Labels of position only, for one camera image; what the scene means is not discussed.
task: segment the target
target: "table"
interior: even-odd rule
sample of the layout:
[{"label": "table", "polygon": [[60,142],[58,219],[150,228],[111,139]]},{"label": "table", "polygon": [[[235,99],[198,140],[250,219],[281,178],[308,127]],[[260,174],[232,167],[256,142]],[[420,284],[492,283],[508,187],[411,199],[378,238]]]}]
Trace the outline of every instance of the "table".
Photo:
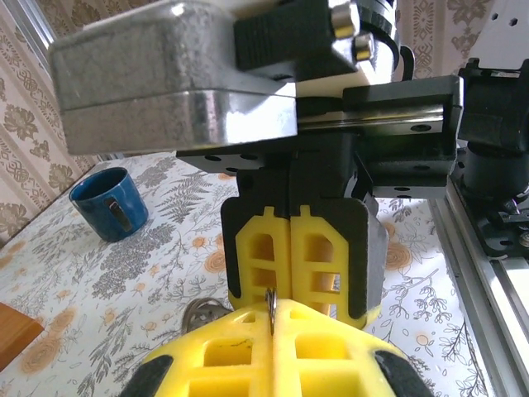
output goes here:
[{"label": "table", "polygon": [[[179,336],[191,299],[228,304],[219,210],[235,179],[171,153],[92,172],[118,165],[150,211],[138,233],[101,241],[63,195],[0,251],[0,300],[45,327],[0,373],[0,396],[117,396],[152,349]],[[391,242],[382,311],[366,331],[401,348],[436,397],[487,395],[427,203],[379,203]]]}]

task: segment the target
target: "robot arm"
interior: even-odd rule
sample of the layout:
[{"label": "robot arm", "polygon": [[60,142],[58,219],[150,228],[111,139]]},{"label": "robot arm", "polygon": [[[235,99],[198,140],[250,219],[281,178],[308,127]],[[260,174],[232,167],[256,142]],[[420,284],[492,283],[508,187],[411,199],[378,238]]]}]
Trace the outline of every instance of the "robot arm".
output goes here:
[{"label": "robot arm", "polygon": [[158,2],[54,43],[69,151],[176,148],[237,175],[222,207],[232,304],[275,287],[362,328],[388,245],[374,196],[442,196],[462,84],[389,83],[393,1],[241,4]]}]

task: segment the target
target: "screw hole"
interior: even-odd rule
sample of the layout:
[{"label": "screw hole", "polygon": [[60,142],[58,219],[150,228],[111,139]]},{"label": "screw hole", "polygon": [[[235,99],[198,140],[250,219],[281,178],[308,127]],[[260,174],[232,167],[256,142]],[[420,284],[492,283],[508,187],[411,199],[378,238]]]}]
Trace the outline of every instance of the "screw hole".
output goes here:
[{"label": "screw hole", "polygon": [[216,157],[215,155],[207,155],[205,158],[206,160],[209,160],[209,161],[221,161],[221,158]]},{"label": "screw hole", "polygon": [[431,130],[431,126],[428,126],[427,124],[417,124],[410,129],[415,132],[426,132]]},{"label": "screw hole", "polygon": [[248,155],[248,154],[242,154],[241,159],[243,160],[257,160],[258,157],[256,155]]},{"label": "screw hole", "polygon": [[245,175],[242,178],[241,187],[244,190],[251,190],[254,187],[254,179],[249,175]]}]

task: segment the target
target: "wall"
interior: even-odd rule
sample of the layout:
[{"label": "wall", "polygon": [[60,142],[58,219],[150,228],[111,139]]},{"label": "wall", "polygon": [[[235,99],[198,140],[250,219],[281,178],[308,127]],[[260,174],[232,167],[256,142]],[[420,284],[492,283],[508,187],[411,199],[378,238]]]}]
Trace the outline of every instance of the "wall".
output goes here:
[{"label": "wall", "polygon": [[415,78],[456,74],[488,20],[493,0],[400,0],[401,42],[415,54]]},{"label": "wall", "polygon": [[36,0],[57,36],[66,36],[88,25],[126,10],[148,4],[149,0]]},{"label": "wall", "polygon": [[0,246],[96,162],[68,155],[50,77],[0,2]]}]

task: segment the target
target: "yellow gripper pad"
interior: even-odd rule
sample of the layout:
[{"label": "yellow gripper pad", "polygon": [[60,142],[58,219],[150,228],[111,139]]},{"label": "yellow gripper pad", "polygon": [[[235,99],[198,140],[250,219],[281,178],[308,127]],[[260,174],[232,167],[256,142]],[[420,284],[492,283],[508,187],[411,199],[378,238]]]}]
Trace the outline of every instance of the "yellow gripper pad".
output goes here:
[{"label": "yellow gripper pad", "polygon": [[[233,209],[237,200],[228,199],[223,211]],[[301,206],[299,216],[290,219],[275,216],[273,207],[253,216],[235,236],[236,261],[226,249],[233,307],[259,302],[267,288],[276,288],[280,299],[295,300],[320,313],[329,315],[335,307],[336,318],[353,327],[363,328],[374,321],[380,310],[388,236],[359,200],[341,205],[347,205],[350,217],[341,231],[325,218],[312,216],[306,205]],[[360,233],[355,224],[369,232]],[[231,234],[225,232],[226,243]],[[369,249],[365,240],[369,234],[378,235],[380,246]],[[371,266],[366,265],[368,256]],[[339,289],[335,286],[338,277]],[[234,284],[240,286],[239,296],[233,293]]]},{"label": "yellow gripper pad", "polygon": [[121,397],[433,397],[393,345],[290,299],[253,304],[152,352]]}]

